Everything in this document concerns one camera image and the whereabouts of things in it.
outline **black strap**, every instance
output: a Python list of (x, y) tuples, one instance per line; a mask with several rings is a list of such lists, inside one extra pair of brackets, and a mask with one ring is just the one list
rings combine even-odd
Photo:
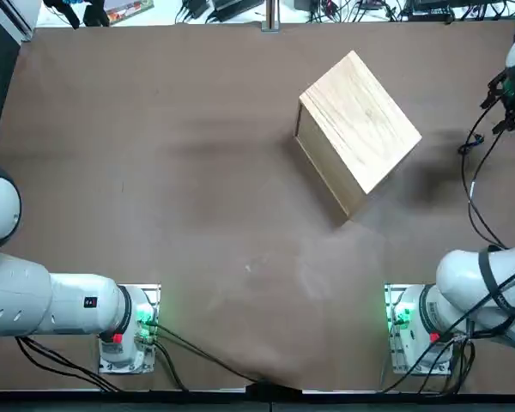
[(500, 250), (501, 249), (498, 246), (490, 245), (487, 249), (480, 251), (479, 270), (481, 271), (482, 280), (484, 281), (484, 284), (486, 285), (488, 292), (490, 293), (490, 297), (492, 297), (496, 305), (498, 305), (498, 307), (506, 313), (507, 319), (498, 326), (494, 326), (491, 329), (474, 332), (472, 334), (472, 337), (474, 339), (482, 339), (503, 335), (515, 320), (515, 307), (511, 306), (502, 294), (498, 286), (498, 283), (494, 278), (494, 274), (492, 273), (492, 268), (490, 267), (490, 259), (488, 258), (489, 253)]
[(506, 313), (508, 317), (515, 317), (515, 307), (511, 306), (509, 302), (507, 302), (504, 295), (501, 293), (500, 288), (498, 288), (498, 283), (496, 279), (494, 279), (494, 274), (492, 273), (492, 269), (490, 267), (490, 259), (488, 258), (488, 254), (493, 251), (499, 251), (500, 248), (495, 245), (490, 245), (487, 249), (484, 249), (479, 252), (479, 269), (481, 270), (482, 280), (486, 285), (490, 296), (496, 302), (496, 305)]
[(429, 317), (427, 313), (427, 294), (433, 285), (425, 285), (420, 293), (420, 300), (418, 308), (420, 310), (420, 318), (427, 333), (439, 333), (439, 330), (435, 327), (435, 323)]
[(116, 334), (123, 335), (124, 332), (128, 329), (128, 326), (130, 325), (130, 318), (131, 318), (131, 297), (130, 293), (126, 289), (126, 286), (118, 285), (118, 289), (120, 289), (120, 292), (124, 296), (124, 315), (122, 317), (122, 320), (120, 321), (120, 324), (118, 325), (117, 329), (112, 332), (102, 332), (100, 333), (100, 339), (103, 342), (112, 342), (112, 337)]

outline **green led light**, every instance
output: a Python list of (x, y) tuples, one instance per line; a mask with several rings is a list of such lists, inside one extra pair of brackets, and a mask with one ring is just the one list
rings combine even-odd
[(137, 311), (137, 320), (142, 323), (151, 322), (153, 320), (153, 313), (141, 309)]
[(396, 310), (397, 319), (395, 320), (395, 324), (399, 325), (401, 329), (408, 328), (413, 310), (414, 305), (398, 307)]

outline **light wood panel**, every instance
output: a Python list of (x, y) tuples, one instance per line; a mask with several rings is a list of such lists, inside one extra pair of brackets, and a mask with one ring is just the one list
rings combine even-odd
[(421, 140), (355, 51), (300, 96), (296, 136), (347, 216)]

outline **mounting plate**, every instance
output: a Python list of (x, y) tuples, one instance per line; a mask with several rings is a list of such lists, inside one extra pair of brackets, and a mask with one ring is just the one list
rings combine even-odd
[[(125, 284), (132, 299), (132, 307), (134, 308), (133, 322), (123, 335), (124, 342), (122, 343), (104, 343), (100, 340), (100, 373), (118, 373), (118, 374), (137, 374), (149, 373), (155, 369), (155, 346), (152, 342), (145, 343), (136, 339), (136, 336), (141, 336), (146, 333), (143, 327), (136, 321), (138, 308), (149, 307), (153, 309), (153, 322), (158, 322), (159, 308), (161, 303), (161, 285), (159, 284)], [(111, 357), (115, 353), (120, 354), (125, 348), (132, 347), (131, 344), (135, 343), (134, 355), (128, 363), (115, 363)]]
[[(401, 302), (402, 294), (406, 291), (407, 288), (416, 286), (423, 287), (424, 285), (391, 283), (386, 283), (384, 285), (385, 313), (387, 316), (387, 330), (389, 331), (389, 350), (391, 353), (391, 364), (393, 365), (393, 372), (397, 374), (405, 374), (409, 370), (409, 368), (412, 367), (412, 365), (414, 365), (414, 362), (409, 362), (408, 358), (416, 358), (422, 353), (421, 348), (412, 347), (410, 343), (407, 345), (403, 342), (405, 340), (404, 338), (406, 337), (406, 335), (409, 334), (409, 332), (407, 332), (407, 330), (404, 329), (404, 326), (393, 324), (393, 309), (398, 306), (397, 302)], [(417, 320), (418, 319), (415, 319), (414, 323), (418, 323), (419, 325), (417, 325), (416, 327), (420, 327), (421, 321), (416, 322)], [(437, 365), (431, 371), (432, 375), (450, 374), (451, 349), (446, 353), (446, 358), (448, 360), (438, 362)], [(416, 366), (412, 374), (427, 375), (429, 373), (429, 369), (431, 368), (431, 363), (427, 363), (427, 357), (424, 358), (424, 360), (422, 360)]]

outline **brown table surface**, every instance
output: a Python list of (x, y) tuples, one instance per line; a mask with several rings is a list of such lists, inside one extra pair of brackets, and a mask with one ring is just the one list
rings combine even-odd
[[(484, 246), (467, 219), (456, 148), (514, 28), (39, 29), (21, 48), (0, 126), (0, 165), (24, 201), (4, 250), (50, 271), (160, 282), (161, 321), (248, 373), (378, 389), (384, 282), (434, 282), (449, 250)], [(423, 139), (344, 222), (293, 131), (298, 95), (351, 50)], [(500, 116), (480, 126), (488, 140)], [(515, 245), (515, 133), (505, 140), (476, 201)], [(95, 367), (94, 337), (42, 341)], [(172, 351), (192, 389), (245, 383)], [(161, 367), (113, 381), (172, 387)], [(37, 370), (12, 338), (0, 340), (0, 389), (57, 387), (85, 386)], [(515, 351), (479, 343), (466, 390), (515, 393)]]

